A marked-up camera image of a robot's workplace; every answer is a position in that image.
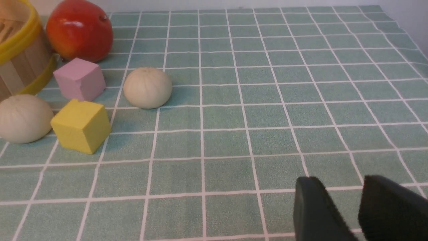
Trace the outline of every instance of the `yellow basket rim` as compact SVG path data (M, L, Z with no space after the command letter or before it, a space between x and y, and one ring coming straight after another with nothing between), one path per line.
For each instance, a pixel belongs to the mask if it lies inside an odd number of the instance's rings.
M30 16L24 26L12 37L0 44L0 65L25 50L42 30L40 16L28 0L18 0L30 10Z

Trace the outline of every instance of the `cube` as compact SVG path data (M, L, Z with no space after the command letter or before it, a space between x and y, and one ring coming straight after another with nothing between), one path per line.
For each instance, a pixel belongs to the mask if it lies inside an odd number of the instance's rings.
M51 120L59 143L67 149L94 154L111 133L105 107L72 99Z
M53 73L61 94L66 99L93 101L106 88L101 67L75 58Z

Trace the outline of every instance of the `white grid line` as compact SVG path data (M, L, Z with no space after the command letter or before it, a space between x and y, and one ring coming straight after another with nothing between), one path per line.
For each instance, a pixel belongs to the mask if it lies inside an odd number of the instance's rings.
M326 36L349 36L352 35L351 33L338 33L338 34L326 34ZM383 35L382 33L357 33L357 35ZM388 35L403 35L403 33L389 33ZM320 37L321 35L299 35L299 37ZM289 35L284 36L263 36L263 38L291 38ZM198 38L169 38L171 39L180 39L180 40L187 40L187 39L198 39ZM229 39L228 37L217 37L217 38L201 38L201 40L207 40L207 39ZM259 37L232 37L232 39L259 39ZM133 40L133 39L114 39L114 40ZM165 40L165 38L137 38L137 40ZM416 48L399 48L399 49L408 49L408 50L417 50Z
M168 28L166 31L166 42L165 42L165 52L163 55L163 66L162 71L165 71L166 66L166 55L167 55L167 49L168 49L168 36L169 36L169 26L171 24L171 11L168 15ZM149 176L147 180L147 189L146 189L146 196L150 195L150 189L152 186L152 176L153 176L153 159L155 158L155 152L156 152L156 144L158 139L158 128L159 128L159 117L161 114L161 109L158 108L156 111L156 124L155 124L155 132L153 135L153 144L152 144L152 153L150 154L150 161L149 161ZM144 202L144 209L143 209L143 221L141 224L141 231L140 231L140 241L144 241L144 235L146 233L146 224L147 224L147 215L149 211L149 199L146 199Z
M3 154L6 151L6 148L9 146L9 142L6 142L3 146L3 149L0 151L0 158L3 156Z
M377 64L399 64L399 63L407 63L407 62L377 62ZM308 64L307 66L339 66L338 63L327 63L327 64ZM373 65L372 63L342 63L342 65ZM272 65L272 67L304 67L304 64L292 64L292 65ZM238 66L237 68L268 68L269 65L260 65L260 66ZM199 67L167 67L165 69L198 69ZM202 66L202 69L223 69L223 68L234 68L233 66ZM102 70L125 70L125 68L105 68Z
M315 25L316 25L316 27L318 28L318 30L320 31L320 33L321 33L321 29L319 28L319 26L318 26L317 24L315 24ZM296 41L296 39L295 39L295 38L293 38L293 40L294 40L294 44L297 46L297 48L299 48L299 47L298 47L298 45L297 45L297 41ZM303 57L303 54L302 54L302 52L301 52L300 50L299 50L299 55L300 55L300 57L302 58L302 61L303 61L303 63L304 63L304 64L305 64L305 66L306 66L306 70L308 71L309 76L311 77L311 80L312 80L312 82L313 82L313 84L314 84L314 86L315 86L315 88L316 88L316 90L317 90L317 92L318 92L318 95L320 96L320 99L321 99L321 101L322 101L322 103L323 103L323 105L324 105L324 108L326 109L326 111L327 111L327 113L328 113L328 115L329 115L329 117L330 117L330 119L331 119L331 121L332 121L332 123L333 123L333 127L334 127L334 129L336 130L336 133L337 133L338 137L340 138L340 141L342 142L343 146L345 147L345 149L346 149L346 150L348 151L348 153L349 153L349 157L350 157L350 159L351 159L352 166L354 166L354 169L355 169L355 171L356 171L356 173L357 173L357 175L358 175L358 178L360 179L361 183L364 183L364 178L363 178L363 176L361 175L361 172L359 171L357 164L355 163L354 155L352 154L352 152L351 152L350 148L348 147L348 145L347 145L347 144L346 144L346 142L345 142L345 139L343 138L342 134L340 133L340 130L339 130L339 128L338 128L338 126L337 126L337 124L336 124L336 121L334 120L333 115L331 114L330 109L329 109L329 107L328 107L327 103L325 102L324 97L323 97L323 96L322 96L322 94L321 94L321 91L320 91L320 90L319 90L319 88L318 88L318 84L316 83L316 81L315 81L314 77L312 76L312 73L311 73L311 71L310 71L309 67L307 66L306 61L305 61L305 59L304 59L304 57Z
M377 23L395 23L395 21L376 21ZM350 24L368 24L370 21L364 21L364 22L349 22ZM289 25L314 25L314 23L308 23L308 24L289 24ZM338 24L338 23L320 23L320 24ZM280 26L285 24L260 24L260 26ZM246 27L246 26L257 26L256 24L231 24L230 27ZM160 28L160 27L167 27L167 26L113 26L113 28L131 28L131 27L145 27L145 28ZM177 26L171 26L171 28L175 27L197 27L197 25L177 25ZM227 27L227 25L203 25L201 27Z
M354 233L361 233L361 229L351 229ZM268 238L285 238L285 237L294 237L294 232L290 233L273 233L266 235ZM234 236L218 236L218 237L208 237L207 241L218 241L218 240L241 240L241 239L251 239L251 238L264 238L263 234L244 234L244 235L234 235ZM201 241L201 238L178 238L178 239L157 239L152 241Z
M428 187L428 183L403 183L399 184L402 187ZM338 191L352 191L362 190L363 186L343 186L343 187L326 187L327 191L338 192ZM25 204L56 204L56 203L76 203L76 202L112 202L112 201L129 201L129 200L147 200L147 199L168 199L168 198L182 198L182 197L201 197L205 196L232 196L232 195L243 195L243 194L278 194L278 193L294 193L294 188L288 189L264 189L264 190L240 190L240 191L225 191L225 192L205 192L202 193L174 193L174 194L163 194L163 195L142 195L142 196L121 196L121 197L98 197L98 198L74 198L74 199L41 199L30 201L3 201L0 202L0 206L5 205L25 205Z
M230 26L229 26L229 17L227 15L227 10L226 10L226 21L227 21L227 25L228 25L227 28L228 28L228 31L229 31L229 37L232 37L232 33L230 31ZM265 241L269 241L268 228L266 226L266 219L265 219L265 211L263 209L262 196L260 195L259 180L257 178L256 161L255 161L254 156L253 156L253 147L252 147L252 144L251 144L250 131L248 130L247 115L245 113L245 108L244 108L244 99L242 97L242 91L241 91L241 86L240 86L240 81L239 81L238 68L237 68L237 65L236 65L235 52L233 51L234 49L233 49L232 38L230 39L230 46L231 46L231 49L232 49L233 64L235 66L236 81L238 83L238 91L239 91L239 99L241 101L242 115L244 117L244 125L245 125L245 132L246 132L246 135L247 135L248 150L249 150L249 153L250 153L250 156L251 156L251 166L252 166L252 169L253 169L253 177L254 177L254 184L255 184L256 192L257 192L257 200L259 202L260 218L261 218L261 221L262 221L263 233L265 234Z
M259 34L260 34L260 36L262 36L262 31L260 30L259 21L257 20L255 10L253 10L253 14L254 14L254 18L256 20L256 24L257 24L257 28L259 30ZM294 128L293 128L293 124L291 123L290 116L289 116L287 108L285 106L284 98L282 97L281 89L279 88L278 81L276 79L276 74L275 74L275 71L273 70L272 63L271 63L270 58L269 58L269 53L268 53L268 50L266 48L265 40L263 38L261 38L261 39L262 39L263 48L264 48L265 53L266 53L266 58L267 58L267 61L269 63L269 66L270 66L270 72L273 76L273 80L275 81L274 84L276 85L276 90L278 91L279 99L281 100L281 105L284 109L285 117L287 118L288 125L290 127L291 135L293 136L294 144L296 145L296 149L297 149L298 153L300 153L300 160L302 162L303 171L305 172L305 175L308 177L309 173L308 173L308 168L306 167L305 157L303 156L302 151L300 149L300 145L299 145L299 142L297 141L297 137L296 137L296 133L295 133Z
M141 13L139 15L138 22L140 22L140 20L141 20ZM137 34L138 34L138 28L135 30L134 38L137 37ZM128 73L129 63L131 62L132 50L134 49L134 45L135 45L135 39L134 39L134 41L132 42L132 45L131 45L131 50L129 52L128 62L126 63L125 72L123 74L123 79L122 79L121 87L119 89L119 94L117 95L117 98L116 98L115 108L113 109L112 117L111 117L111 120L110 120L110 124L111 125L113 125L114 118L116 116L117 107L119 105L120 96L121 96L121 93L122 93L122 90L123 90L123 85L125 83L126 76L127 76L127 73ZM90 199L92 198L92 195L93 195L93 193L95 191L95 186L96 186L97 179L98 179L98 171L99 171L99 168L101 166L101 162L103 160L103 157L104 157L104 154L105 154L105 151L106 151L106 148L107 148L107 143L108 143L109 137L110 136L108 136L105 139L105 141L104 141L103 148L102 148L102 151L101 151L101 155L99 157L97 166L95 167L94 179L92 181L91 190L89 192L88 201L86 202L85 210L83 212L83 217L82 217L82 220L81 220L81 223L80 223L79 231L77 233L76 241L80 241L80 239L82 238L83 230L85 228L86 218L87 218L88 212L89 212L89 206L90 206L90 203L91 203Z
M428 98L416 98L416 99L406 99L407 101L426 101ZM402 102L400 99L372 99L372 100L366 100L366 102ZM255 103L255 104L244 104L244 106L265 106L265 105L314 105L314 104L323 104L324 102L315 101L315 102L286 102L284 104L281 103ZM344 100L344 101L325 101L326 104L346 104L346 103L364 103L362 100ZM232 107L232 106L241 106L240 104L225 104L225 105L202 105L202 107ZM163 106L162 109L172 109L172 108L185 108L185 107L201 107L201 105L172 105L172 106ZM107 110L114 110L113 107L106 108ZM118 107L117 110L136 110L137 107ZM419 123L419 124L426 124L426 121L418 121L418 122L412 122L412 123Z
M228 105L228 106L242 106L239 104ZM288 130L293 129L315 129L315 128L332 128L332 127L378 127L380 126L398 126L398 125L420 125L428 124L428 121L425 122L391 122L391 123L368 123L368 124L329 124L329 125L318 125L318 126L285 126L285 127L236 127L236 128L214 128L214 129L203 129L203 132L216 132L216 131L241 131L241 130ZM201 129L174 129L174 130L158 130L157 133L177 133L177 132L200 132ZM154 134L154 130L146 131L124 131L124 132L111 132L110 135L133 135L133 134ZM46 137L55 137L55 134L48 134Z
M200 14L198 10L198 50L199 50L199 118L201 128L201 192L202 192L202 238L207 238L207 208L205 198L205 150L204 150L204 114L203 114L203 98L202 98L202 57L201 57L201 28Z
M334 48L333 50L360 50L360 49L361 48ZM396 49L396 48L379 47L379 48L367 48L367 49ZM329 48L301 49L301 51L320 51L320 50L330 50L330 49ZM297 49L293 48L293 49L236 50L235 51L235 53L264 53L264 52L297 52ZM167 53L168 54L197 54L197 53L199 53L199 51L170 51ZM231 51L201 51L201 53L203 53L203 54L231 53ZM127 52L111 52L110 54L129 54L129 53L127 53ZM133 52L132 54L164 54L164 52Z
M23 214L23 216L21 218L21 221L19 222L19 225L18 225L18 227L17 227L17 229L15 231L15 234L13 235L12 241L16 241L18 239L18 237L19 237L19 233L21 232L21 229L24 226L24 223L25 223L25 220L27 219L27 216L28 216L28 213L30 211L31 205L34 202L34 199L36 199L37 192L39 191L40 186L41 186L42 181L43 181L43 176L45 174L46 169L48 168L49 163L51 162L52 156L54 155L54 152L55 152L57 146L58 146L58 139L56 139L55 144L53 145L52 151L49 154L49 157L46 160L46 163L43 166L43 169L42 169L42 171L39 174L39 180L37 182L36 188L34 189L34 192L31 195L31 198L30 198L29 202L27 203L27 207L25 208L25 211L24 211L24 214Z
M313 14L320 15L334 15L333 12L312 12ZM377 14L385 14L384 12L369 12ZM113 15L138 15L139 13L129 13L129 12L115 12ZM252 15L252 12L229 12L228 15ZM281 12L256 12L257 15L281 15ZM309 12L283 12L282 14L286 15L308 15ZM338 12L338 14L349 14L349 15L361 15L363 12ZM168 15L168 13L163 12L143 12L143 15ZM172 12L171 15L197 15L197 13L192 12ZM200 13L200 15L226 15L225 12L216 12L216 13Z
M361 44L361 42L360 42L360 40L358 39L358 38L356 38L357 39L357 42L360 44L360 46L363 48L363 45ZM382 74L382 76L387 80L388 78L387 78L387 76L385 75L385 73L380 69L380 67L378 66L378 64L373 60L373 58L368 54L368 52L363 48L363 51L365 52L365 54L369 57L369 59L372 61L372 63L376 66L376 68L379 70L379 72ZM335 57L336 57L336 59L337 59L337 61L340 63L340 60L339 60L339 58L336 56L336 54L333 52L333 54L335 55ZM358 89L358 87L354 84L354 82L351 80L351 78L349 78L350 79L350 81L351 81L351 84L353 85L353 87L355 88L355 90L358 92L358 94L359 94L359 96L360 96L360 98L362 99L362 100L364 100L364 97L363 97L363 95L361 94L361 92L360 92L360 90ZM402 165L403 165L403 167L404 167L404 169L406 170L406 172L408 173L408 175L410 176L410 178L413 180L413 182L414 183L417 183L417 181L416 181L416 179L415 179L415 177L412 175L412 173L410 172L410 170L409 170L409 168L407 167L407 165L406 165L406 163L404 162L404 160L403 160L403 158L402 158L402 156L401 156L401 153L400 153L400 151L397 149L397 146L392 142L392 140L389 138L389 136L387 135L387 133L385 132L385 130L383 129L383 127L382 127L382 125L380 125L380 123L379 123L379 120L376 118L376 116L375 116L375 114L373 113L373 111L372 111L372 109L369 107L369 105L365 102L365 106L366 106L366 108L369 110L369 112L372 114L372 116L373 116L373 118L374 118L374 120L376 121L376 123L377 124L379 124L378 125L378 127L379 127L379 129L381 130L381 132L383 133L383 135L385 136L385 138L387 139L387 141L389 142L389 144L391 145L391 146L393 146L394 147L394 149L396 149L397 150L397 155L398 155L398 158L399 158L399 160L400 160L400 162L402 163ZM418 189L418 191L421 193L421 195L424 197L424 198L426 198L426 196L425 196L425 194L423 193L423 190L419 187L419 186L416 186L417 187L417 189Z
M412 81L412 80L421 80L421 78L408 78L408 79L394 79L394 80L389 80L391 82L394 81ZM388 82L388 80L354 80L355 83L363 83L363 82ZM350 83L349 80L340 80L340 81L317 81L318 84L335 84L335 83ZM309 81L303 81L303 82L283 82L283 83L248 83L248 84L240 84L241 86L256 86L256 85L286 85L286 84L313 84L313 82L309 82ZM202 84L202 86L237 86L238 84ZM199 87L199 84L173 84L174 87ZM120 86L110 86L107 87L107 89L120 89ZM49 88L45 88L43 90L59 90L58 87L49 87ZM404 99L404 100L428 100L428 98L409 98L409 99ZM171 108L170 105L168 106L162 106L162 108Z
M416 148L398 148L400 151L428 151L428 147L416 147ZM351 150L351 151L328 151L328 152L306 152L302 153L304 156L307 155L328 155L328 154L347 154L347 153L382 153L382 152L396 152L396 149L367 149L367 150ZM270 155L253 155L255 158L259 157L287 157L287 156L299 156L300 153L288 153L288 154L270 154ZM221 157L204 157L206 160L223 160L223 159L240 159L240 158L251 158L251 156L221 156ZM198 160L201 157L179 157L179 158L154 158L153 161L188 161ZM121 163L141 163L148 162L148 159L140 160L116 160L116 161L103 161L101 165L109 164L121 164ZM98 162L86 162L86 163L49 163L48 167L55 166L92 166L97 165ZM23 165L11 165L11 166L0 166L0 169L18 169L18 168L34 168L44 167L45 164L23 164Z

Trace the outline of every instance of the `yellow cube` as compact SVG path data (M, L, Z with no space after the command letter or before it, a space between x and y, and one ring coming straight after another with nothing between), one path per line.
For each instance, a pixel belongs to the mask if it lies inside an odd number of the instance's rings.
M103 105L72 99L51 121L59 143L67 149L94 154L111 133Z

